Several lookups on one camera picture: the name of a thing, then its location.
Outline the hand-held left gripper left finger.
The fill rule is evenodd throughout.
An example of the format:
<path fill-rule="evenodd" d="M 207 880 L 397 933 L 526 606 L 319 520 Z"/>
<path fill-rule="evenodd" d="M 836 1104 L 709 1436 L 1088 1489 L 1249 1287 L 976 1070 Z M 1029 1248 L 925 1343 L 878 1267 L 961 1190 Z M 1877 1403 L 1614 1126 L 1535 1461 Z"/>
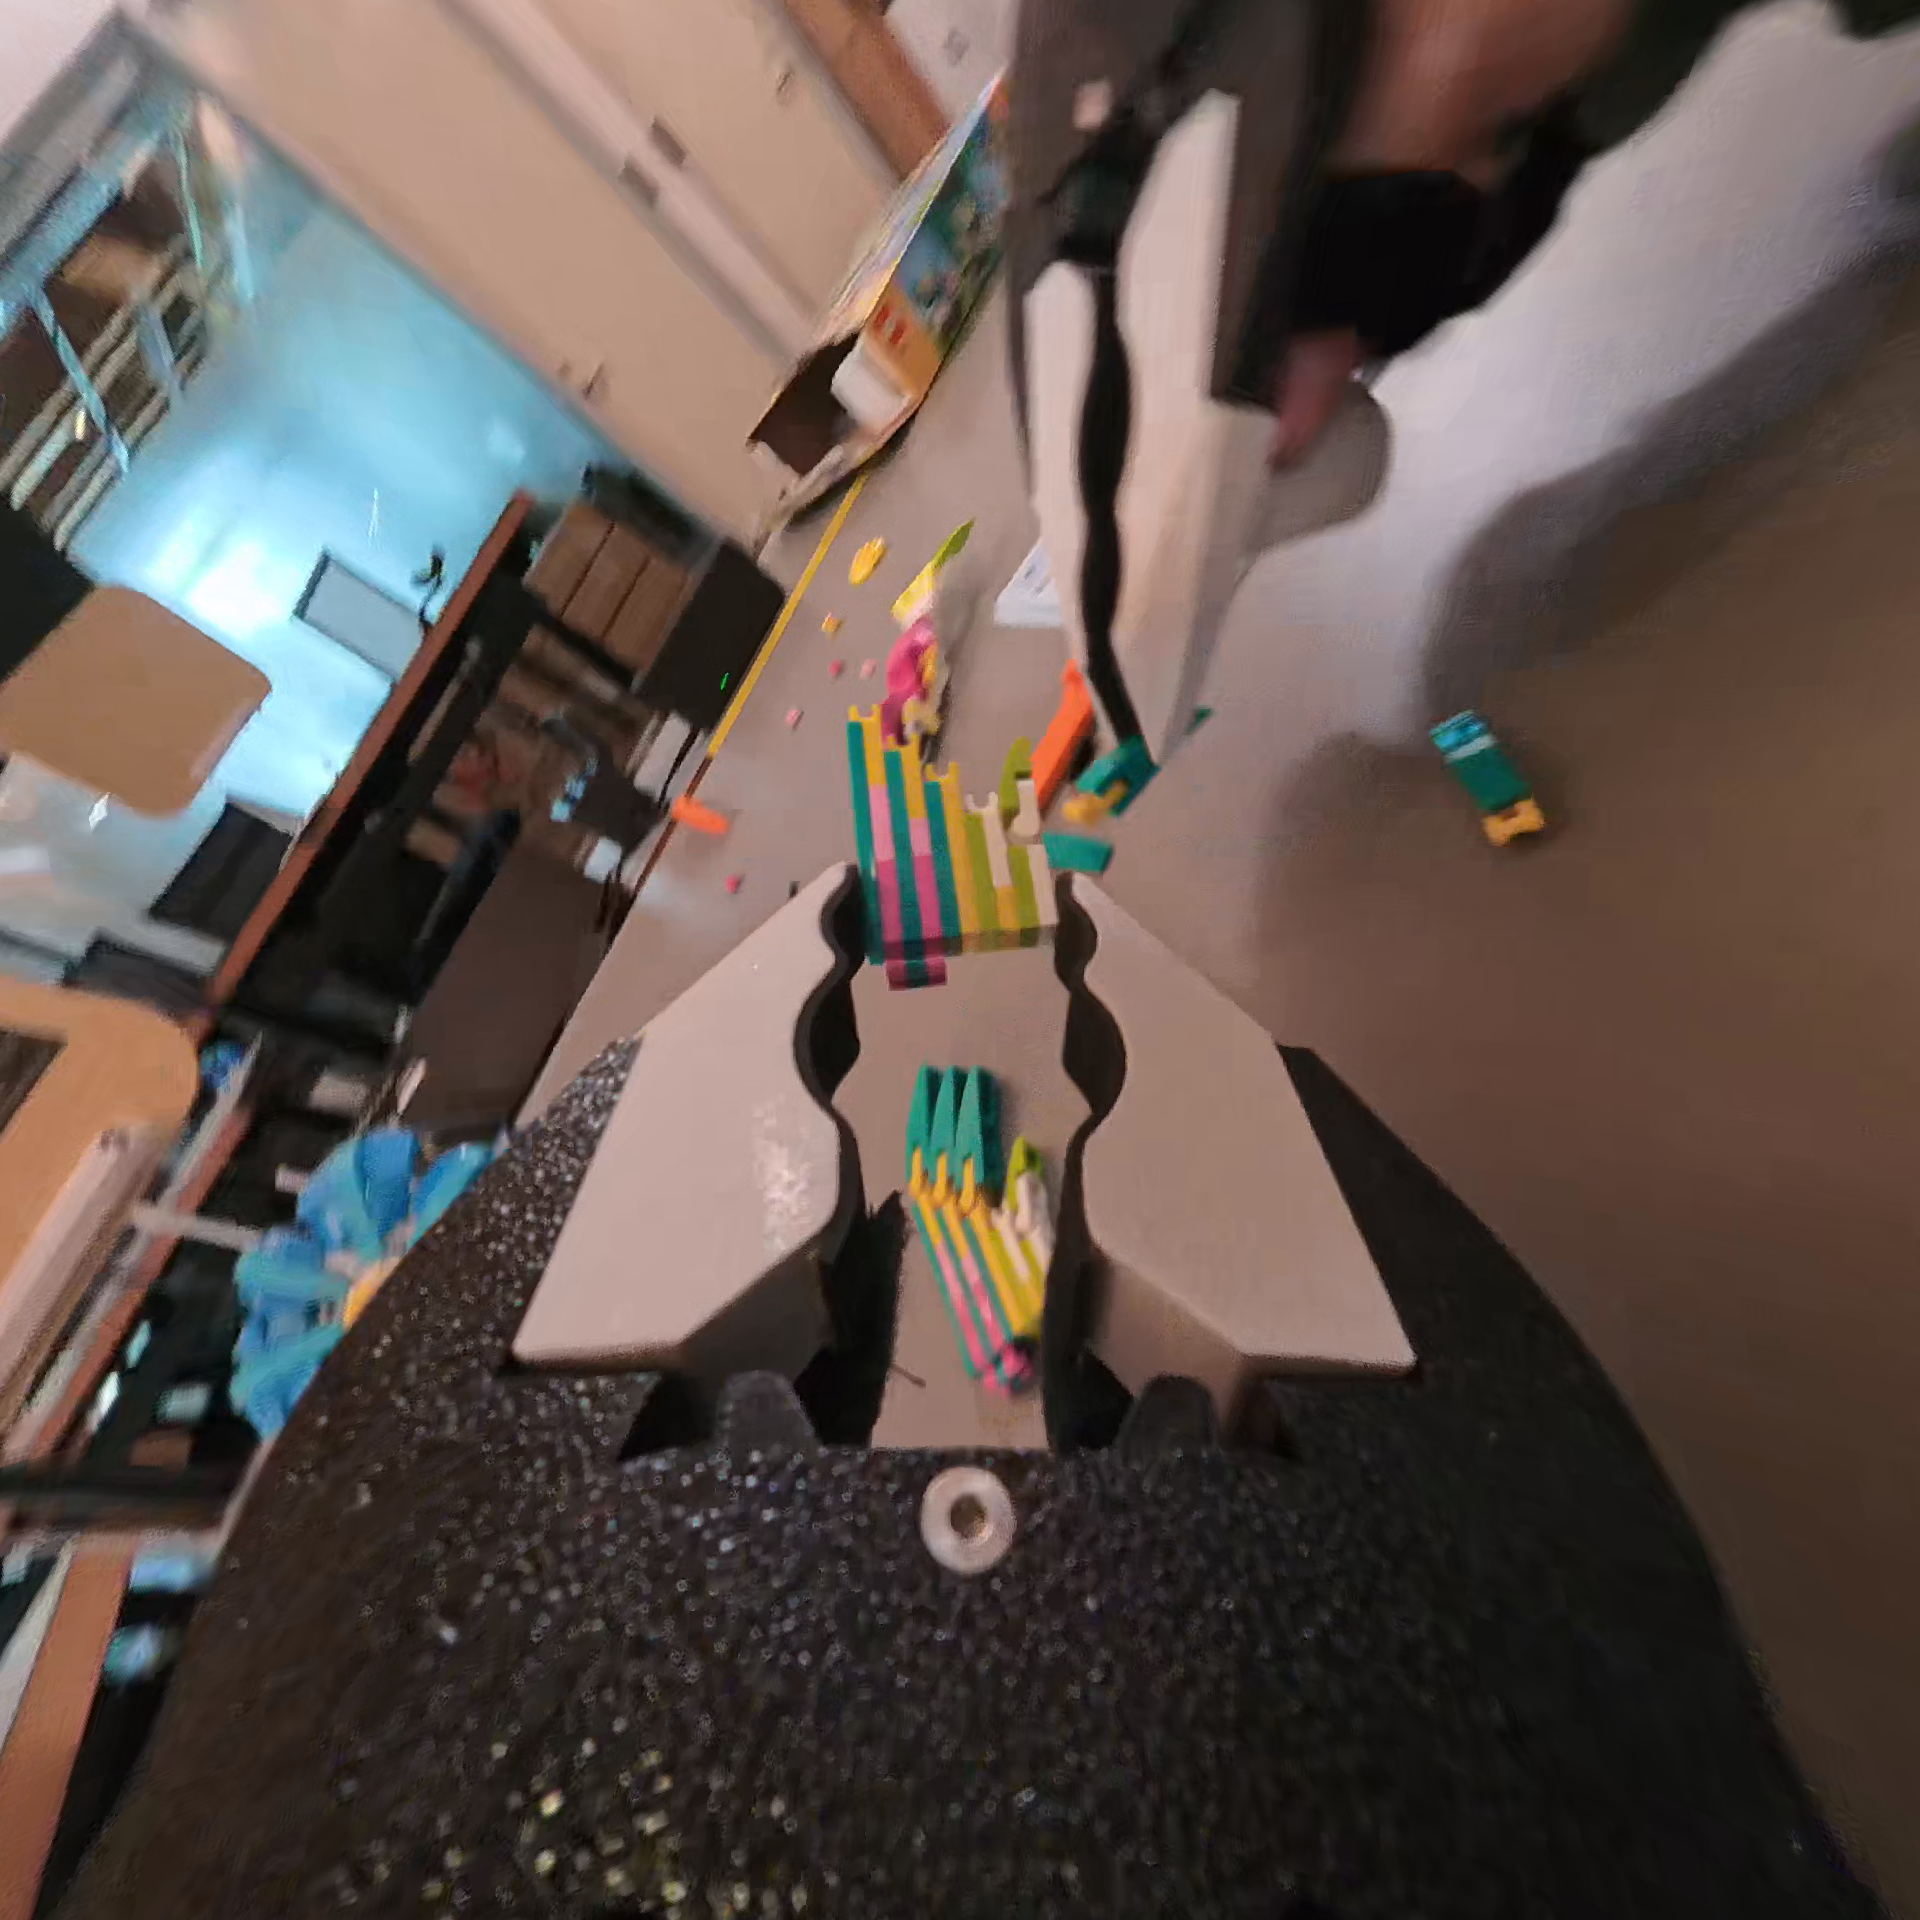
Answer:
<path fill-rule="evenodd" d="M 900 1241 L 836 1101 L 864 962 L 862 878 L 834 861 L 642 1026 L 511 1335 L 519 1367 L 701 1396 L 766 1372 L 812 1412 L 879 1407 Z"/>

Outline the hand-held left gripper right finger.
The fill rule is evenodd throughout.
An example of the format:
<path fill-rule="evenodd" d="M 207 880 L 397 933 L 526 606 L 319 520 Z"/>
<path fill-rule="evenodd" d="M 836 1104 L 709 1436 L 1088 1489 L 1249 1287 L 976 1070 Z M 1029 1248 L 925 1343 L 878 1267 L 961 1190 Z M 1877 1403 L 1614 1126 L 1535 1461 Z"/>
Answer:
<path fill-rule="evenodd" d="M 1407 1379 L 1418 1352 L 1282 1045 L 1090 875 L 1057 882 L 1061 1066 L 1084 1101 L 1046 1275 L 1046 1425 L 1188 1379 L 1255 1427 L 1271 1379 Z"/>

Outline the striped lego wing without feathers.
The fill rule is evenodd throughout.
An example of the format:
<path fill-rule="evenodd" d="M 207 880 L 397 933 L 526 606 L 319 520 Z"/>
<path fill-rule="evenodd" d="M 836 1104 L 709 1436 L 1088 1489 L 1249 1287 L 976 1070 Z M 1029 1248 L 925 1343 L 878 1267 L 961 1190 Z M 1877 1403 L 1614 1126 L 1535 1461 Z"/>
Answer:
<path fill-rule="evenodd" d="M 894 991 L 942 985 L 947 962 L 1052 945 L 1060 903 L 1043 840 L 996 797 L 884 736 L 879 708 L 849 708 L 846 777 L 862 940 Z"/>

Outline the teal lego feather yellow clip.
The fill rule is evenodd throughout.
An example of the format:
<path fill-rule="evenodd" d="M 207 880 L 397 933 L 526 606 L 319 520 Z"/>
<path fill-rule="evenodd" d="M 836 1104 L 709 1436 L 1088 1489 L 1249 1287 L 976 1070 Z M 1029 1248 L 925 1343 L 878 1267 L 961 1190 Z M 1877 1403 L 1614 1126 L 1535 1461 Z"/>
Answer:
<path fill-rule="evenodd" d="M 1070 826 L 1084 830 L 1118 817 L 1128 812 L 1156 776 L 1157 764 L 1143 736 L 1138 731 L 1125 736 L 1085 762 L 1063 799 L 1063 817 Z"/>
<path fill-rule="evenodd" d="M 1541 804 L 1508 753 L 1499 733 L 1471 708 L 1453 711 L 1428 730 L 1433 752 L 1470 797 L 1484 840 L 1496 848 L 1541 836 Z"/>

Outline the person's right forearm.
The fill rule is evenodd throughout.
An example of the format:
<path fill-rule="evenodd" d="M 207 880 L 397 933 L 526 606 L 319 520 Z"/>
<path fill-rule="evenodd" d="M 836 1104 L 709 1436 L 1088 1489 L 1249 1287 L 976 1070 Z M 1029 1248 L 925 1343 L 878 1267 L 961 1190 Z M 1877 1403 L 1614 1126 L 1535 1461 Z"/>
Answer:
<path fill-rule="evenodd" d="M 1571 620 L 1602 536 L 1811 392 L 1914 212 L 1872 186 L 1915 140 L 1915 4 L 1422 4 L 1407 106 L 1492 131 L 1465 82 L 1580 97 L 1595 158 L 1539 245 L 1383 363 L 1393 459 L 1340 539 L 1347 721 L 1467 701 L 1528 621 Z"/>

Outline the lime yellow lego leaf piece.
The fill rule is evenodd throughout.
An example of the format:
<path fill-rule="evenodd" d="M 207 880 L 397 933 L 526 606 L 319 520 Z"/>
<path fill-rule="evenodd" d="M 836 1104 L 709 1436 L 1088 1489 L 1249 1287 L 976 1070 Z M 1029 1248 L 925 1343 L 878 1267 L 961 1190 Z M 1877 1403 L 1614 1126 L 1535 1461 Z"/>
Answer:
<path fill-rule="evenodd" d="M 973 526 L 973 518 L 958 524 L 907 584 L 900 587 L 889 609 L 895 628 L 903 631 L 924 620 L 935 617 L 943 587 L 947 586 L 947 570 L 966 551 Z"/>

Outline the lego set cardboard box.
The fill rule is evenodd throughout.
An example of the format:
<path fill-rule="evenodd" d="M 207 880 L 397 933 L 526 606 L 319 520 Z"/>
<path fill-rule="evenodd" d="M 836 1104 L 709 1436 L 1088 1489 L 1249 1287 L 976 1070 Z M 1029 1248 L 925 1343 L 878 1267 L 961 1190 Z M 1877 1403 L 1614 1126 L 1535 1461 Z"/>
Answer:
<path fill-rule="evenodd" d="M 748 433 L 786 522 L 894 444 L 924 405 L 1001 259 L 1006 67 L 897 188 L 815 331 Z"/>

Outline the striped lego wing with feathers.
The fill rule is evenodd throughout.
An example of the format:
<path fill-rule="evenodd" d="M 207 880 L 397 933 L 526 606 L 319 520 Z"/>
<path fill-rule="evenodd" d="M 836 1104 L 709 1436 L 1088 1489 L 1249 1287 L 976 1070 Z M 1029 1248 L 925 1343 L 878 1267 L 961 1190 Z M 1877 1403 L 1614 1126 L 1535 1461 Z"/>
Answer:
<path fill-rule="evenodd" d="M 1004 1128 L 990 1070 L 918 1068 L 903 1176 L 967 1378 L 1008 1400 L 1036 1389 L 1054 1214 L 1043 1156 Z"/>

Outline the pink lego bird body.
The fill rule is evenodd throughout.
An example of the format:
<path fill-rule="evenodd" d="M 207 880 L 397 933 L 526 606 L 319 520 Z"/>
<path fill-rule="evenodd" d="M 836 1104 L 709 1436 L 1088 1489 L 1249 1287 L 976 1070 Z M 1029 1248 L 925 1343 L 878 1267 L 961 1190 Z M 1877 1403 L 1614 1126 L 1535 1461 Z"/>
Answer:
<path fill-rule="evenodd" d="M 881 741 L 895 749 L 935 741 L 946 725 L 947 660 L 929 611 L 920 611 L 901 629 L 884 660 L 881 680 Z"/>

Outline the yellow tape strip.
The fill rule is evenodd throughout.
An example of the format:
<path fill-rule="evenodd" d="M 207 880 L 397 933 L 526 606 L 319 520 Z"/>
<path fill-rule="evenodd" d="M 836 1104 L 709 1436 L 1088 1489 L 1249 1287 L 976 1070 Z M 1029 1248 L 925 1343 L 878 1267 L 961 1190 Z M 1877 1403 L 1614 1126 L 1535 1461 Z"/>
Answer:
<path fill-rule="evenodd" d="M 731 690 L 731 696 L 727 698 L 727 703 L 725 703 L 725 708 L 722 710 L 722 716 L 719 716 L 717 724 L 716 724 L 713 730 L 708 733 L 708 739 L 705 739 L 705 743 L 704 743 L 704 748 L 701 748 L 701 753 L 700 753 L 700 757 L 698 757 L 698 766 L 696 766 L 696 770 L 694 770 L 694 779 L 691 779 L 694 785 L 698 785 L 701 779 L 705 779 L 708 770 L 709 770 L 713 757 L 723 749 L 723 746 L 725 746 L 731 730 L 735 727 L 735 724 L 737 724 L 739 718 L 741 718 L 741 711 L 746 710 L 748 701 L 752 699 L 752 693 L 754 693 L 754 690 L 755 690 L 755 684 L 759 681 L 759 677 L 761 677 L 764 670 L 767 667 L 767 664 L 773 660 L 773 655 L 776 655 L 776 651 L 777 651 L 777 648 L 779 648 L 781 637 L 786 636 L 786 631 L 787 631 L 787 628 L 792 626 L 792 621 L 793 621 L 793 617 L 796 617 L 801 601 L 805 600 L 807 592 L 812 590 L 814 579 L 815 579 L 815 576 L 820 574 L 822 565 L 826 564 L 826 560 L 827 560 L 827 556 L 829 556 L 836 539 L 839 539 L 842 529 L 844 529 L 844 526 L 848 524 L 848 518 L 852 515 L 852 509 L 853 509 L 853 506 L 857 504 L 857 500 L 859 500 L 862 492 L 866 490 L 866 486 L 867 486 L 867 476 L 862 472 L 862 474 L 849 477 L 849 479 L 846 481 L 846 486 L 842 487 L 842 492 L 839 492 L 839 496 L 837 496 L 837 501 L 836 501 L 836 506 L 831 507 L 831 514 L 827 515 L 827 520 L 826 520 L 826 524 L 824 524 L 824 529 L 820 531 L 820 537 L 815 539 L 810 556 L 805 558 L 805 561 L 804 561 L 804 565 L 801 565 L 801 570 L 800 570 L 793 586 L 792 586 L 789 592 L 786 594 L 786 597 L 784 597 L 784 601 L 781 601 L 781 606 L 779 606 L 779 609 L 777 609 L 772 626 L 767 628 L 766 636 L 761 636 L 761 640 L 759 640 L 759 643 L 758 643 L 758 648 L 755 648 L 755 654 L 752 655 L 752 660 L 748 660 L 746 667 L 741 670 L 741 673 L 739 673 L 739 677 L 737 677 L 737 685 Z"/>

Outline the black computer case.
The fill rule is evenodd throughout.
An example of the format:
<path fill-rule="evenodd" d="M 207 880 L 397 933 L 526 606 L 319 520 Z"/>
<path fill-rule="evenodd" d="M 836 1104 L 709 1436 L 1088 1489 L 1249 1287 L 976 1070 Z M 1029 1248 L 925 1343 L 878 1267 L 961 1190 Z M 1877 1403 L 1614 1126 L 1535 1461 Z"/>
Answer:
<path fill-rule="evenodd" d="M 635 699 L 709 733 L 746 681 L 786 592 L 735 539 L 717 541 L 691 574 L 653 660 L 637 676 Z"/>

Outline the wooden shelf unit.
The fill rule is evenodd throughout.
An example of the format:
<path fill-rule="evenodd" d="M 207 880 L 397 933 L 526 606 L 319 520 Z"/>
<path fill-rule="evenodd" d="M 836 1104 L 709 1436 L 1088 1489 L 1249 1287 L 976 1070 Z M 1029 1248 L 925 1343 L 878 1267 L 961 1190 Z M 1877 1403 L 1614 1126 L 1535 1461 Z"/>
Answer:
<path fill-rule="evenodd" d="M 566 670 L 536 660 L 540 684 L 563 696 L 590 691 L 605 708 L 639 699 L 642 673 L 528 586 L 540 515 L 540 498 L 515 490 L 491 522 L 345 770 L 228 940 L 193 1010 L 171 1015 L 193 1044 L 203 1044 L 229 1010 L 302 1019 L 298 1007 L 362 911 L 359 896 L 384 888 L 392 859 L 406 850 L 416 819 L 437 804 L 530 637 L 548 636 L 567 660 Z"/>

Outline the stacked cardboard boxes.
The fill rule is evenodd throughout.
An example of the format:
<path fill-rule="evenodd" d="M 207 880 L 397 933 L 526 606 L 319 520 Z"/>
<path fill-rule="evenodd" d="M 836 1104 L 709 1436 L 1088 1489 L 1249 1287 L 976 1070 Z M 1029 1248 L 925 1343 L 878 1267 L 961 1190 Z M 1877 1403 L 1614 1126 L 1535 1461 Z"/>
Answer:
<path fill-rule="evenodd" d="M 548 611 L 540 646 L 580 665 L 583 655 L 561 629 L 645 676 L 711 556 L 709 539 L 665 541 L 605 514 L 585 496 L 570 498 L 544 529 L 524 574 Z"/>

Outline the wooden chair seat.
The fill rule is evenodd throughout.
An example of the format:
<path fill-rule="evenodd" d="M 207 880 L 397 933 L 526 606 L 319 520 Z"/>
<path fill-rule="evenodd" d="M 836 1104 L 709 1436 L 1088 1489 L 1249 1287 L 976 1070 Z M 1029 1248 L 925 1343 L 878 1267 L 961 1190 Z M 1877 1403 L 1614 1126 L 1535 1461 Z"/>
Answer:
<path fill-rule="evenodd" d="M 144 817 L 171 817 L 271 693 L 241 654 L 136 587 L 96 586 L 1 684 L 1 752 Z"/>

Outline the white wall cabinets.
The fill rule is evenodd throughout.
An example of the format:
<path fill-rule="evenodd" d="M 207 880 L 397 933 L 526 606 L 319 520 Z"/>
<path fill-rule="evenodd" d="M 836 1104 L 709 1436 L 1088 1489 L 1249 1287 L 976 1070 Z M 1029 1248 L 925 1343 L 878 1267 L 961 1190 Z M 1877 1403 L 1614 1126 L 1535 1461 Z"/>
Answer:
<path fill-rule="evenodd" d="M 943 133 L 870 4 L 121 4 L 136 29 L 566 396 L 759 545 L 749 444 Z"/>

